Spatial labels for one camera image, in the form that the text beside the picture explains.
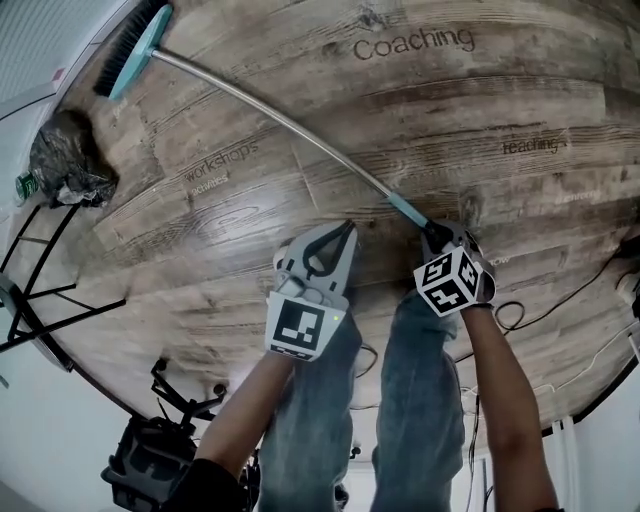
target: human arm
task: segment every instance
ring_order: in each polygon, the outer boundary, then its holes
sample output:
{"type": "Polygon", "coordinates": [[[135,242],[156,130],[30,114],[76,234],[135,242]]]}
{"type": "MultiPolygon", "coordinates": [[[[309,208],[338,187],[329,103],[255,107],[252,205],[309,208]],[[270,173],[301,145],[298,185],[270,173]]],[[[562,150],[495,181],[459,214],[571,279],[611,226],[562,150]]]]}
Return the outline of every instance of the human arm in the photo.
{"type": "Polygon", "coordinates": [[[490,310],[462,311],[476,359],[478,390],[494,467],[498,512],[558,507],[544,458],[531,385],[490,310]]]}
{"type": "Polygon", "coordinates": [[[262,437],[293,370],[294,359],[267,352],[207,428],[196,459],[239,478],[262,437]]]}
{"type": "Polygon", "coordinates": [[[267,352],[222,407],[162,512],[241,510],[238,478],[280,400],[294,361],[267,352]]]}

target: black bag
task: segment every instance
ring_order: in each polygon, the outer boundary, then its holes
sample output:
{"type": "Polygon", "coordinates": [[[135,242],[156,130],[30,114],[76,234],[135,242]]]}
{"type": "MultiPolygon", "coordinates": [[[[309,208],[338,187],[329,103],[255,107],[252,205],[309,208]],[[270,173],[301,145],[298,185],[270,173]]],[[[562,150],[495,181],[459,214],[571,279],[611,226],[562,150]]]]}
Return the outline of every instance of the black bag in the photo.
{"type": "Polygon", "coordinates": [[[115,171],[104,162],[83,114],[55,114],[38,131],[29,158],[29,172],[49,199],[49,206],[82,203],[104,206],[118,185],[115,171]]]}

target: teal broom head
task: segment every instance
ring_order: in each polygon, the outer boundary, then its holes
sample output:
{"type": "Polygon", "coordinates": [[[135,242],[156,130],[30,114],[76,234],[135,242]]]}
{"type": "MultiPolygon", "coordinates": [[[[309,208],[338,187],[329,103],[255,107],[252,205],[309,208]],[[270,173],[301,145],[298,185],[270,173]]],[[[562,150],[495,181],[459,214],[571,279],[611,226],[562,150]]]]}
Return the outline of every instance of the teal broom head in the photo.
{"type": "Polygon", "coordinates": [[[167,0],[144,0],[133,10],[93,87],[96,94],[111,100],[122,96],[149,62],[172,12],[167,0]]]}

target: blue jeans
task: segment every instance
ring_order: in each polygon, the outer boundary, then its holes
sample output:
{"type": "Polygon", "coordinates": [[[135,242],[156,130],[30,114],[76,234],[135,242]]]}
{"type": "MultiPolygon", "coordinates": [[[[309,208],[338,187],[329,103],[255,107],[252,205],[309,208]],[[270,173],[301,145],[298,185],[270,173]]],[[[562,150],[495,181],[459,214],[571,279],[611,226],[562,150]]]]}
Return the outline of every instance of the blue jeans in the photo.
{"type": "MultiPolygon", "coordinates": [[[[458,377],[443,344],[455,319],[438,318],[414,291],[396,310],[382,368],[373,512],[448,511],[462,467],[458,377]]],[[[325,352],[296,363],[260,452],[259,512],[333,512],[353,425],[349,403],[362,338],[348,316],[325,352]]]]}

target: clamp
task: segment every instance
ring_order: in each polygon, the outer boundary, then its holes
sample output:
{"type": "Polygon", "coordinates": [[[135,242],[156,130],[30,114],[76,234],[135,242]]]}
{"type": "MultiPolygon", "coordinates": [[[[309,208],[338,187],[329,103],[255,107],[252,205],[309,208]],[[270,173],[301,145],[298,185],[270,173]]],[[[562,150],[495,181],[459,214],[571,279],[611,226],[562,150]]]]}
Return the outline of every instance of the clamp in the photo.
{"type": "Polygon", "coordinates": [[[305,361],[322,354],[349,308],[343,294],[357,240],[355,224],[338,221],[291,242],[267,300],[268,350],[305,361]]]}
{"type": "Polygon", "coordinates": [[[430,221],[420,237],[425,264],[413,271],[416,288],[436,315],[443,317],[479,302],[490,302],[496,292],[493,267],[464,226],[430,221]]]}

